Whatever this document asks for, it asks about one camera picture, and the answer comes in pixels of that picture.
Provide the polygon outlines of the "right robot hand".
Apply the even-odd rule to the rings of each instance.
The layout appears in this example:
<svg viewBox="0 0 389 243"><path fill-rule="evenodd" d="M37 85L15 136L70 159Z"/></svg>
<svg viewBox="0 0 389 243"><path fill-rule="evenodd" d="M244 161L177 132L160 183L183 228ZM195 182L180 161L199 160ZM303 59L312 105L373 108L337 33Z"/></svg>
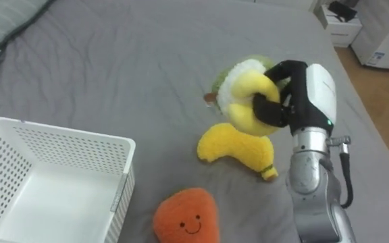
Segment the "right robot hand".
<svg viewBox="0 0 389 243"><path fill-rule="evenodd" d="M278 128L290 127L294 134L302 128L321 128L332 135L337 117L336 85L324 66L304 61L281 61L264 72L274 84L290 81L280 90L278 101L271 101L265 94L253 97L255 117Z"/></svg>

